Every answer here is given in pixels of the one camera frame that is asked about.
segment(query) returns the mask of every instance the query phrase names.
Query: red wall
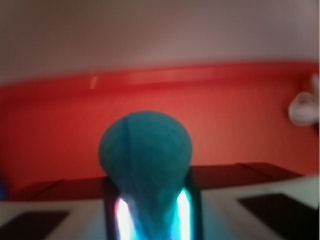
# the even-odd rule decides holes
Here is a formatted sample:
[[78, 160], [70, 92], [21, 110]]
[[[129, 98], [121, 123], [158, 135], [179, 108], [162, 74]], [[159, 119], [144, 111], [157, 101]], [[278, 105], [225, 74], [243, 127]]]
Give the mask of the red wall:
[[318, 63], [216, 64], [4, 86], [0, 177], [15, 191], [35, 181], [103, 176], [103, 132], [141, 110], [164, 112], [186, 127], [193, 165], [267, 162], [319, 173], [318, 129], [295, 126], [287, 114], [318, 72]]

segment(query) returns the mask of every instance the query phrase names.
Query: white surface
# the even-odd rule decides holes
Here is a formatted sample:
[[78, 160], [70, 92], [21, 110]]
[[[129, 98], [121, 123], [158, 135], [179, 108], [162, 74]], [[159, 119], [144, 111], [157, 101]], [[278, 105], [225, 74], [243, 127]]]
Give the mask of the white surface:
[[318, 0], [0, 1], [0, 85], [260, 60], [319, 61]]
[[281, 240], [246, 210], [239, 198], [283, 193], [313, 209], [319, 204], [319, 176], [201, 191], [203, 237], [208, 240]]
[[27, 211], [68, 211], [69, 215], [45, 240], [107, 239], [103, 200], [0, 202], [0, 226]]

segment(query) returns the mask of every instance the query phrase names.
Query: cyan light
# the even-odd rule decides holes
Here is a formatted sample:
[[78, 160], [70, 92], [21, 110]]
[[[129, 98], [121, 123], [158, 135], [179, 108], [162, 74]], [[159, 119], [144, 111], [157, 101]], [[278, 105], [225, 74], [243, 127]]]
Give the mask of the cyan light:
[[[177, 200], [177, 211], [172, 223], [172, 240], [192, 240], [191, 196], [185, 188]], [[137, 240], [134, 222], [127, 203], [119, 198], [115, 206], [116, 224], [119, 240]]]

